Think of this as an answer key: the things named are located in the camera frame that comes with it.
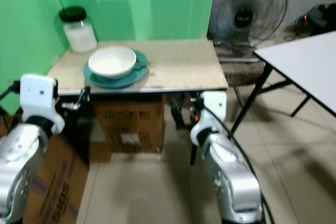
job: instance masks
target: white bowl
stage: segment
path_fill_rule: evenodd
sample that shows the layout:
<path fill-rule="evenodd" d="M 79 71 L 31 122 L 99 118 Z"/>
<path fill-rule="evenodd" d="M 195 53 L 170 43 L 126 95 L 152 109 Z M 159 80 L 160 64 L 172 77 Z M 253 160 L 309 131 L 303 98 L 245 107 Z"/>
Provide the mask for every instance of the white bowl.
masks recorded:
<path fill-rule="evenodd" d="M 135 52 L 127 47 L 105 47 L 94 52 L 89 59 L 90 70 L 108 79 L 119 79 L 132 71 Z"/>

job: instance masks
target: fan grille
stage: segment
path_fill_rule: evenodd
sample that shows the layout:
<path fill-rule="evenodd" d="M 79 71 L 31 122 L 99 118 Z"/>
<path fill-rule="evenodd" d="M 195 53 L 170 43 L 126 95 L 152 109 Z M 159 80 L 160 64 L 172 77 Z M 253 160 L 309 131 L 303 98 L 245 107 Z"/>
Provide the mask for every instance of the fan grille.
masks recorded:
<path fill-rule="evenodd" d="M 209 32 L 235 46 L 254 46 L 274 33 L 286 9 L 287 0 L 213 0 Z"/>

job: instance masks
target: tiled floor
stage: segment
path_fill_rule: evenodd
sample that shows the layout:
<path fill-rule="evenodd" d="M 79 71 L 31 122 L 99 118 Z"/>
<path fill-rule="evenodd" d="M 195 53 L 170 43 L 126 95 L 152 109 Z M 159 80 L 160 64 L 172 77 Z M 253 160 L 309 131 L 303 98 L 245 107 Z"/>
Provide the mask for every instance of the tiled floor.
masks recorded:
<path fill-rule="evenodd" d="M 279 79 L 273 73 L 268 83 Z M 336 119 L 311 101 L 289 117 L 304 97 L 291 86 L 260 95 L 236 137 L 277 224 L 334 224 Z M 228 90 L 228 125 L 239 109 Z M 189 165 L 190 151 L 188 134 L 175 131 L 166 109 L 163 153 L 113 155 L 109 164 L 91 165 L 77 223 L 220 223 L 213 183 L 200 156 Z"/>

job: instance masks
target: teal plate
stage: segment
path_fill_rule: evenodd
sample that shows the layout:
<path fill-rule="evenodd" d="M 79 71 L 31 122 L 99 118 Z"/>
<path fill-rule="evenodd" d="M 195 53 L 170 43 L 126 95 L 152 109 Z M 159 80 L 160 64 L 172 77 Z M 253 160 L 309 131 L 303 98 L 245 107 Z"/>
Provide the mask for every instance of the teal plate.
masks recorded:
<path fill-rule="evenodd" d="M 143 63 L 148 63 L 148 59 L 143 53 L 134 50 L 136 54 L 136 60 L 137 62 L 143 62 Z M 87 81 L 90 83 L 103 88 L 103 89 L 122 89 L 126 88 L 138 81 L 140 81 L 142 78 L 146 76 L 148 73 L 148 66 L 141 66 L 135 64 L 133 67 L 132 71 L 125 77 L 117 79 L 117 80 L 111 80 L 107 79 L 101 76 L 98 76 L 94 73 L 91 72 L 89 68 L 89 64 L 86 63 L 84 67 L 84 76 Z"/>

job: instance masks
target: white table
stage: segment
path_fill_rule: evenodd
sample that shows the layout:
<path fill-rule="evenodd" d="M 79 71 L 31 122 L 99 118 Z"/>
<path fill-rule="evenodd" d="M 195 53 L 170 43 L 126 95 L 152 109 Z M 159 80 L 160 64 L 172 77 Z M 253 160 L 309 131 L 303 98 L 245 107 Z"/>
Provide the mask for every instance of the white table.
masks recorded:
<path fill-rule="evenodd" d="M 124 89 L 100 89 L 85 80 L 83 68 L 95 50 L 114 45 L 142 52 L 150 62 L 149 73 L 140 82 Z M 48 72 L 48 76 L 58 80 L 60 95 L 78 95 L 84 86 L 91 86 L 92 94 L 228 88 L 214 47 L 207 40 L 101 41 L 95 50 L 85 54 L 67 51 Z"/>
<path fill-rule="evenodd" d="M 307 98 L 298 106 L 292 116 L 310 98 L 336 116 L 336 89 L 334 88 L 336 81 L 336 32 L 257 49 L 254 53 L 266 62 L 266 66 L 233 125 L 233 133 L 258 94 L 289 84 L 296 85 L 307 94 Z M 283 75 L 286 80 L 262 89 L 273 69 Z"/>

